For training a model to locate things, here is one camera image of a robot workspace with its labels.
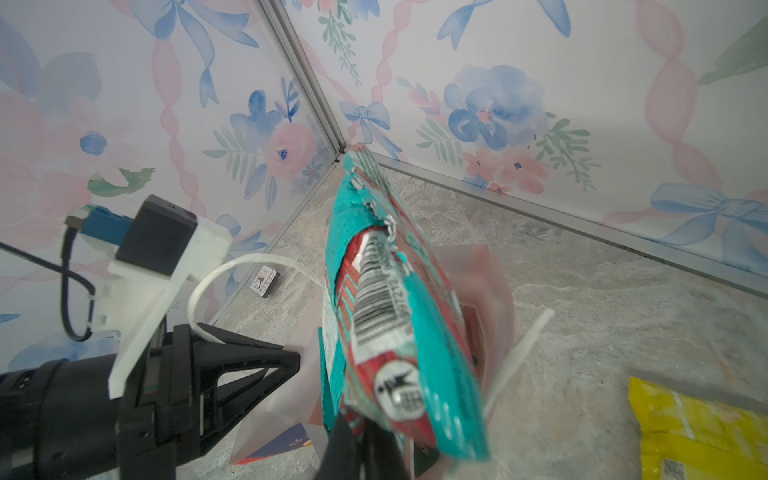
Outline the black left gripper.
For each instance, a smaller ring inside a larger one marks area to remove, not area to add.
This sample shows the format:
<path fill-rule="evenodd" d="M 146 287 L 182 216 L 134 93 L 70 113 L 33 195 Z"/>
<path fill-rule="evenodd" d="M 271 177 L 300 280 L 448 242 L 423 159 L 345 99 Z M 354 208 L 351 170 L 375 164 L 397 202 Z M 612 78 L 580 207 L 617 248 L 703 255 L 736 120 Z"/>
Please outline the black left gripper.
<path fill-rule="evenodd" d="M 119 402 L 121 479 L 174 479 L 300 370 L 300 354 L 214 326 L 176 326 L 147 348 Z"/>

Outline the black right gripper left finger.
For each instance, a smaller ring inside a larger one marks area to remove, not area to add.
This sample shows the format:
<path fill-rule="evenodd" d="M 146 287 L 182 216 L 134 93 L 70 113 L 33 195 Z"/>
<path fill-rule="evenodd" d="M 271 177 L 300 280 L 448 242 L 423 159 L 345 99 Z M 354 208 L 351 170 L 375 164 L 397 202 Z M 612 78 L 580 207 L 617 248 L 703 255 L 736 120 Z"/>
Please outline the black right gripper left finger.
<path fill-rule="evenodd" d="M 315 480 L 359 480 L 359 441 L 346 417 L 336 416 Z"/>

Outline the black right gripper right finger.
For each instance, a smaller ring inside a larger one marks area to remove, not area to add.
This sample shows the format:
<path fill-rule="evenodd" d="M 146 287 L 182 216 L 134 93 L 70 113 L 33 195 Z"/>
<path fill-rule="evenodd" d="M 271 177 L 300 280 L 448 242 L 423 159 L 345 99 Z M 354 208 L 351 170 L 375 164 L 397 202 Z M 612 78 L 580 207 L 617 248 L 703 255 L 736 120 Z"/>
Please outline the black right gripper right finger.
<path fill-rule="evenodd" d="M 395 435 L 368 420 L 362 440 L 362 472 L 367 480 L 408 480 Z"/>

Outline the teal candy packet back side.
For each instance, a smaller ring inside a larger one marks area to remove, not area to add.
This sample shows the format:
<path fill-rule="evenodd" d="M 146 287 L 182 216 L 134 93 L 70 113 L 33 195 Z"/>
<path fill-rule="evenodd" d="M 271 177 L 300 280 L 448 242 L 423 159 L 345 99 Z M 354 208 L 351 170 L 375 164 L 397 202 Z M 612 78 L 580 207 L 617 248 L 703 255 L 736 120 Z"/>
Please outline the teal candy packet back side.
<path fill-rule="evenodd" d="M 429 419 L 441 430 L 434 449 L 447 445 L 455 427 L 469 437 L 460 460 L 485 460 L 481 395 L 448 276 L 372 155 L 349 151 L 342 167 L 325 252 L 328 326 L 332 353 L 342 354 L 341 367 L 354 369 L 331 375 L 331 405 L 393 432 L 363 398 L 375 390 L 370 362 L 381 355 L 414 358 L 425 364 L 421 391 L 433 400 Z"/>

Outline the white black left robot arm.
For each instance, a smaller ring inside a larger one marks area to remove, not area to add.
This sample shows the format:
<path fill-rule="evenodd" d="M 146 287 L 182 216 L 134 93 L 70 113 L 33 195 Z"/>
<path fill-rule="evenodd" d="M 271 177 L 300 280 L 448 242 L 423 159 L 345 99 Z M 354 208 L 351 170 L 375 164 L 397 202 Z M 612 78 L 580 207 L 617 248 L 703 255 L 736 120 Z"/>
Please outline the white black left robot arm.
<path fill-rule="evenodd" d="M 173 479 L 300 370 L 284 347 L 187 325 L 141 351 L 124 393 L 108 392 L 114 355 L 50 361 L 1 376 L 1 476 Z"/>

